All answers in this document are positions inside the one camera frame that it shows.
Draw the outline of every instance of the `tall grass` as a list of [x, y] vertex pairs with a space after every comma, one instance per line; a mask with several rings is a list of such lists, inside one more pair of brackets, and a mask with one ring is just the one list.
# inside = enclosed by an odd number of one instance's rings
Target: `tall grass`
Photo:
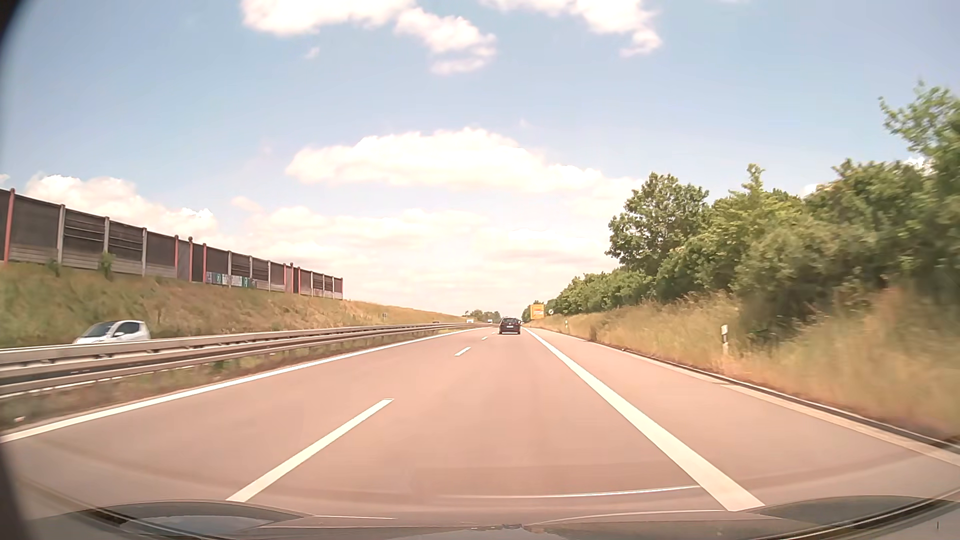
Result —
[[0, 266], [0, 348], [69, 343], [94, 323], [126, 318], [146, 321], [154, 337], [463, 320], [409, 307], [58, 270]]
[[[778, 345], [752, 349], [740, 306], [711, 295], [668, 306], [555, 315], [531, 326], [566, 331], [747, 380], [942, 438], [960, 434], [960, 318], [904, 289], [857, 311], [823, 316]], [[724, 356], [720, 326], [731, 325]]]

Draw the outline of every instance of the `guardrail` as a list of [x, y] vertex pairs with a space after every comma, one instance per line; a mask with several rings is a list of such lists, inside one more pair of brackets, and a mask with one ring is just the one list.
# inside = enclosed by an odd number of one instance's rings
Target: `guardrail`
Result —
[[0, 349], [0, 396], [367, 337], [474, 326], [479, 325], [432, 323], [341, 327]]

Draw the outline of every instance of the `asphalt road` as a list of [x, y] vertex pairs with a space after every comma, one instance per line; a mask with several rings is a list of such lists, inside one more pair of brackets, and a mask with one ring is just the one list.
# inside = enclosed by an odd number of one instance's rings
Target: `asphalt road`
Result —
[[960, 487], [960, 455], [550, 331], [459, 331], [142, 405], [4, 437], [27, 514], [204, 499], [530, 523]]

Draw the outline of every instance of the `white car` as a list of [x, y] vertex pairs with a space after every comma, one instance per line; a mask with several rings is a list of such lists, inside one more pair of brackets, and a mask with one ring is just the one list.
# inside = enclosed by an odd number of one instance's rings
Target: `white car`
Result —
[[84, 343], [118, 343], [121, 341], [144, 341], [150, 339], [150, 330], [143, 321], [106, 321], [87, 329], [73, 340], [74, 345]]

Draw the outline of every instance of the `dark car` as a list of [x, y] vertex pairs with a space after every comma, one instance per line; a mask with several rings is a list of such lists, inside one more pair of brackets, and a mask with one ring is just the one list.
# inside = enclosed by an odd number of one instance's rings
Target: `dark car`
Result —
[[520, 333], [520, 320], [514, 317], [500, 319], [500, 333]]

